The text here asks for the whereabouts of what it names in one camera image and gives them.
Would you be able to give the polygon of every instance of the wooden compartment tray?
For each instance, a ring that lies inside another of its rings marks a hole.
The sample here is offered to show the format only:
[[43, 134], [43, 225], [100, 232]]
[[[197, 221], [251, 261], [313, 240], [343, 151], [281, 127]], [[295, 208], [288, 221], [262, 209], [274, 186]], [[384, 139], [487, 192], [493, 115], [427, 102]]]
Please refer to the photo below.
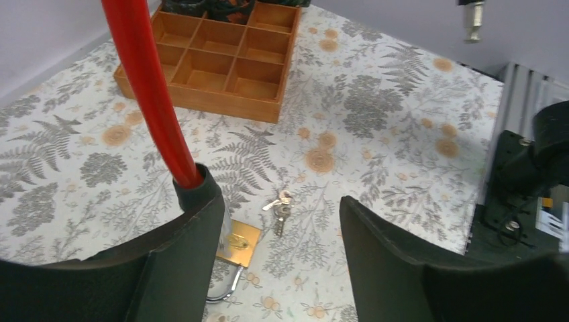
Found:
[[[257, 2], [238, 25], [159, 8], [152, 31], [174, 106], [277, 123], [300, 14]], [[122, 65], [114, 77], [135, 99]]]

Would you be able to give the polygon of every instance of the bunch of keys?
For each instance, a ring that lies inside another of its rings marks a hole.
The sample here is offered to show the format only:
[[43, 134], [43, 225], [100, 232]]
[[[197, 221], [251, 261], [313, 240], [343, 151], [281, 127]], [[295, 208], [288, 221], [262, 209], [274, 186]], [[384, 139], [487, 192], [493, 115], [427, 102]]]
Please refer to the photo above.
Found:
[[278, 193], [278, 199], [269, 203], [263, 210], [267, 211], [271, 208], [276, 216], [276, 225], [274, 227], [275, 234], [282, 237], [282, 231], [285, 228], [285, 221], [291, 216], [291, 203], [293, 202], [293, 196], [289, 191], [283, 190]]

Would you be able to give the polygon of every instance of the metal bolt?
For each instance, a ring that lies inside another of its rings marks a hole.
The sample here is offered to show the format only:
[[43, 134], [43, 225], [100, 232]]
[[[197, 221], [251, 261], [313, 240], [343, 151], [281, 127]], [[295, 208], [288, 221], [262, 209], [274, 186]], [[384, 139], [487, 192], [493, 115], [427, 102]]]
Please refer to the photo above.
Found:
[[531, 140], [528, 138], [519, 139], [519, 144], [522, 146], [530, 146]]
[[517, 223], [517, 221], [512, 220], [506, 225], [506, 229], [508, 229], [509, 231], [516, 231], [519, 229], [519, 224]]

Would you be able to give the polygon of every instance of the red tube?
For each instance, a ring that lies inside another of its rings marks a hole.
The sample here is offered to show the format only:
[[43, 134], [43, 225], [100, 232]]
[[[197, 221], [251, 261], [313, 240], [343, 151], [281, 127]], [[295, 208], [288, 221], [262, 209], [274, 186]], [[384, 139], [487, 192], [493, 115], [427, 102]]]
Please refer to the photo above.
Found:
[[158, 59], [146, 0], [101, 0], [111, 35], [150, 135], [175, 181], [186, 189], [203, 178], [180, 130]]

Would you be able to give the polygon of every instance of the gray wall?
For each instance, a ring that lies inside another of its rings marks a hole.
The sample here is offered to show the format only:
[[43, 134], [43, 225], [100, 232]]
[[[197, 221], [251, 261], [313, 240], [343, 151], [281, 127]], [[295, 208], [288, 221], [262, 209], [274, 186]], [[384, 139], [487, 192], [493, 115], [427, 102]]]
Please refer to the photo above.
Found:
[[100, 0], [0, 0], [0, 103], [108, 38]]
[[487, 0], [482, 42], [462, 42], [456, 0], [313, 0], [313, 4], [495, 74], [513, 61], [569, 81], [569, 0]]

